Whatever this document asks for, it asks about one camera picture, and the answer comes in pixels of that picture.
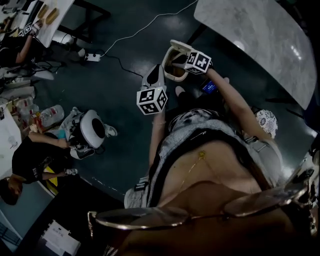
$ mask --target yellow object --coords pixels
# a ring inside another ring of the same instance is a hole
[[[54,8],[54,9],[49,13],[49,15],[46,17],[45,23],[46,23],[47,25],[51,25],[58,16],[59,16],[59,9]]]
[[[198,155],[199,155],[198,160],[191,166],[191,168],[189,169],[188,173],[186,174],[185,179],[183,180],[183,182],[182,182],[182,184],[181,184],[181,186],[180,186],[180,188],[179,188],[178,194],[180,193],[180,191],[181,191],[183,185],[185,184],[185,181],[186,181],[186,179],[188,178],[188,176],[189,176],[190,172],[192,171],[192,169],[193,169],[201,160],[205,160],[206,151],[202,150],[202,151],[199,152]]]
[[[38,13],[38,18],[39,18],[39,19],[42,19],[42,18],[45,16],[45,14],[46,14],[46,12],[47,12],[48,10],[49,10],[49,6],[46,5],[46,4],[44,4],[44,5],[42,6],[41,10],[40,10],[39,13]]]
[[[48,189],[52,194],[54,194],[55,196],[58,195],[58,190],[54,187],[54,185],[53,185],[50,181],[46,180],[45,183],[46,183],[47,189]]]
[[[55,172],[48,166],[47,168],[44,169],[45,173],[51,173],[54,174]],[[58,178],[50,178],[49,181],[55,185],[56,187],[58,187]]]

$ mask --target dark hair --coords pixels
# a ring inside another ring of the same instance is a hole
[[[0,197],[11,206],[14,206],[18,201],[18,196],[9,189],[9,182],[5,178],[0,180]]]

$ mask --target eyeglasses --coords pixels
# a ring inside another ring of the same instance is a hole
[[[116,209],[101,213],[89,211],[88,227],[93,237],[91,217],[100,225],[120,230],[160,230],[174,228],[197,219],[243,218],[269,212],[290,203],[298,204],[299,198],[307,191],[308,186],[304,182],[291,183],[240,197],[227,203],[222,214],[207,216],[192,216],[186,210],[176,207]]]

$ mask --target white robotic device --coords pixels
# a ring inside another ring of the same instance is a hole
[[[136,104],[144,115],[161,113],[168,101],[164,69],[155,65],[142,79],[140,91],[136,93]]]
[[[179,53],[173,58],[172,65],[195,75],[206,73],[211,58],[191,46],[190,48],[191,51]],[[157,64],[143,77],[141,89],[136,93],[136,104],[144,115],[157,114],[164,110],[168,101],[166,89],[164,69]]]

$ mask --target black t-shirt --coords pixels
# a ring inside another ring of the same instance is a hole
[[[45,135],[56,139],[53,134]],[[70,167],[66,150],[47,143],[32,142],[26,137],[12,158],[12,173],[26,179],[24,183],[42,180],[44,169],[49,166],[55,173]]]
[[[3,39],[0,46],[0,67],[12,68],[22,65],[17,64],[16,60],[18,53],[20,53],[23,47],[25,46],[27,38],[27,36],[7,36]],[[35,39],[33,39],[24,62],[29,62],[33,58],[36,59],[36,62],[39,61],[41,59],[43,49],[44,46]]]

